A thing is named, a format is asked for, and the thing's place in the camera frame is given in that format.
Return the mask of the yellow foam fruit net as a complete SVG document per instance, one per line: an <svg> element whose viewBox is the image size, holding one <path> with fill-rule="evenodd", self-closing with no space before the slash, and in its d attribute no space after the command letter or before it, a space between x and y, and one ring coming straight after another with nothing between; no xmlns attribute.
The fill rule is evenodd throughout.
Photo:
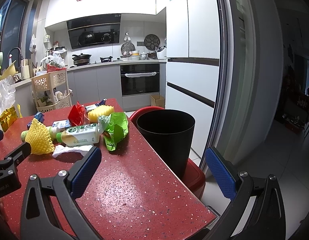
<svg viewBox="0 0 309 240"><path fill-rule="evenodd" d="M43 155L55 151L55 146L47 127L35 118L31 122L24 141L31 146L31 154Z"/></svg>

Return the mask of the white paper towel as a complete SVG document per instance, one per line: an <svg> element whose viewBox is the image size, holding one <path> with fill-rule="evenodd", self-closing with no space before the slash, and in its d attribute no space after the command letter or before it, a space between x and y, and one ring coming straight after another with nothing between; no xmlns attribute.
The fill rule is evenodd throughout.
<svg viewBox="0 0 309 240"><path fill-rule="evenodd" d="M62 155L64 153L79 153L84 157L93 147L93 145L83 145L75 147L57 145L54 152L52 153L52 157L57 158L59 155Z"/></svg>

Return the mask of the blue plastic bag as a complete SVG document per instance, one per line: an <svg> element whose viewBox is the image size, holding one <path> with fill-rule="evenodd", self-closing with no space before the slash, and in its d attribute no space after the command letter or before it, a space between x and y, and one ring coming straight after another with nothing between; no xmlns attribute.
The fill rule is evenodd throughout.
<svg viewBox="0 0 309 240"><path fill-rule="evenodd" d="M37 121L39 121L39 122L41 122L41 123L44 123L44 114L43 114L43 113L37 112L37 113L34 115L34 118L35 118ZM32 121L29 122L29 123L27 124L27 130L30 129L31 124L32 124Z"/></svg>

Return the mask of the white blue carton box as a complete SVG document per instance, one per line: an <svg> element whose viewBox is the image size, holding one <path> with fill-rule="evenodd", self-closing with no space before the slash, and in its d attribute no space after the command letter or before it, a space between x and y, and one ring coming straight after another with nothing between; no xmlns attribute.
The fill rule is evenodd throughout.
<svg viewBox="0 0 309 240"><path fill-rule="evenodd" d="M58 129L67 129L71 127L71 123L68 119L66 120L59 120L59 121L54 121L52 124L52 127L58 128Z"/></svg>

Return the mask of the red wrapper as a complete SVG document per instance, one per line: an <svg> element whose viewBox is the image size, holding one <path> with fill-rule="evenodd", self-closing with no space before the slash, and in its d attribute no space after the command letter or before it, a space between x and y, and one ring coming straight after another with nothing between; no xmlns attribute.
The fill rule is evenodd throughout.
<svg viewBox="0 0 309 240"><path fill-rule="evenodd" d="M81 105L79 102L77 102L76 105L73 105L68 115L68 120L71 126L83 125L85 122L85 113L86 108L84 105Z"/></svg>

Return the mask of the green-capped Dettol bottle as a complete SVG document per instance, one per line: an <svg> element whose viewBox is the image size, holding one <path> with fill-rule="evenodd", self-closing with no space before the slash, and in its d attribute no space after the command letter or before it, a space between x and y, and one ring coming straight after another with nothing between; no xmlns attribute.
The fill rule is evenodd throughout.
<svg viewBox="0 0 309 240"><path fill-rule="evenodd" d="M69 147L97 144L100 140L98 124L69 127L63 132L57 133L56 140Z"/></svg>

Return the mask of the blue white packet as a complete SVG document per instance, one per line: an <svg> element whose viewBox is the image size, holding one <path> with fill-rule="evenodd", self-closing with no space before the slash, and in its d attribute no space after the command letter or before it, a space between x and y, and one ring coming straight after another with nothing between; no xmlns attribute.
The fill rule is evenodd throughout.
<svg viewBox="0 0 309 240"><path fill-rule="evenodd" d="M107 101L107 99L104 98L103 100L101 100L101 102L98 102L98 103L86 106L85 107L86 108L86 112L89 113L90 111L96 109L97 107L105 105L106 101Z"/></svg>

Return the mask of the yellow sponge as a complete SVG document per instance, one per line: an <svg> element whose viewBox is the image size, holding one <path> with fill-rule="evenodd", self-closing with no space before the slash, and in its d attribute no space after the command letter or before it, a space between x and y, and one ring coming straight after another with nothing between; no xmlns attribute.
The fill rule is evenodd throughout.
<svg viewBox="0 0 309 240"><path fill-rule="evenodd" d="M88 119L90 123L97 123L98 122L98 117L99 116L109 116L114 112L114 107L113 106L108 106L108 105L101 105L98 106L97 108L91 110L88 112Z"/></svg>

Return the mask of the green wrapper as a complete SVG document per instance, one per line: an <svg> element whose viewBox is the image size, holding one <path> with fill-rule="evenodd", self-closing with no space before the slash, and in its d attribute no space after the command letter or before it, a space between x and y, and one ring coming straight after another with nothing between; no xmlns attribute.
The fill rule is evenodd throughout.
<svg viewBox="0 0 309 240"><path fill-rule="evenodd" d="M115 151L117 144L129 133L129 122L124 112L113 112L98 117L98 130L103 135L106 148Z"/></svg>

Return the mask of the coconut drink bottle white cap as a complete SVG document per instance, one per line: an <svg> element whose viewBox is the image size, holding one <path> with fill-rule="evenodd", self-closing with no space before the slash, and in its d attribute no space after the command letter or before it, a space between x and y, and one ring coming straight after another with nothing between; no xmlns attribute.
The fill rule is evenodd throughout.
<svg viewBox="0 0 309 240"><path fill-rule="evenodd" d="M52 140L55 140L56 139L56 135L60 132L60 130L57 127L47 126L46 129L47 129L47 131L48 131L48 133L50 135L50 138ZM23 142L25 141L27 133L28 133L28 131L23 131L21 133L21 140Z"/></svg>

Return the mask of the black trash bin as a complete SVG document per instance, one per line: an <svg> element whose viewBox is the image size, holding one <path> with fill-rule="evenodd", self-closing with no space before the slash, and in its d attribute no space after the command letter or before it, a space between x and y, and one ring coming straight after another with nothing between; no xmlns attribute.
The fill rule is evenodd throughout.
<svg viewBox="0 0 309 240"><path fill-rule="evenodd" d="M195 118L189 113L161 109L142 114L137 128L163 162L183 178L189 159Z"/></svg>

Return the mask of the red plastic stool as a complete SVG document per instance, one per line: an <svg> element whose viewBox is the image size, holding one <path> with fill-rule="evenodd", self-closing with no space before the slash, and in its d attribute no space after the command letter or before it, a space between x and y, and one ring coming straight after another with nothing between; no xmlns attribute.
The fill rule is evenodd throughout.
<svg viewBox="0 0 309 240"><path fill-rule="evenodd" d="M164 109L164 108L157 107L157 106L143 107L135 111L130 116L130 120L137 128L137 119L142 114L150 112L150 111L161 110L161 109ZM203 191L205 188L205 175L203 171L190 159L190 157L187 160L185 174L183 178L181 178L181 181L197 198L202 197Z"/></svg>

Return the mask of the grey base cabinets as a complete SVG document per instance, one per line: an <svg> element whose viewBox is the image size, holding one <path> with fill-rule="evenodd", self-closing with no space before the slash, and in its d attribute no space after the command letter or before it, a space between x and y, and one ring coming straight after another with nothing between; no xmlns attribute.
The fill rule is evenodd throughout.
<svg viewBox="0 0 309 240"><path fill-rule="evenodd" d="M165 96L166 77L163 60L142 60L132 62L109 62L90 64L67 69L69 88L73 90L72 103L90 103L103 98L115 98L120 107L131 112L151 104L150 94L122 94L121 66L137 64L159 64L159 94Z"/></svg>

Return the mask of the black wok on stove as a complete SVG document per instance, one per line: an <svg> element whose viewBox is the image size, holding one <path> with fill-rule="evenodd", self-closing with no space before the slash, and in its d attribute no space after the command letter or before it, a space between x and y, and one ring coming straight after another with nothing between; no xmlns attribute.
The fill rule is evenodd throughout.
<svg viewBox="0 0 309 240"><path fill-rule="evenodd" d="M91 54L72 55L72 60L75 66L83 66L90 64Z"/></svg>

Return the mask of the black range hood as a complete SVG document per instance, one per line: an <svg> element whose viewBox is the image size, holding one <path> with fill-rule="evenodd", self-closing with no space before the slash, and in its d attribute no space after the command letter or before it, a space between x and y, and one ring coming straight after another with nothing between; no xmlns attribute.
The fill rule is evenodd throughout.
<svg viewBox="0 0 309 240"><path fill-rule="evenodd" d="M121 14L102 14L66 22L72 49L119 43Z"/></svg>

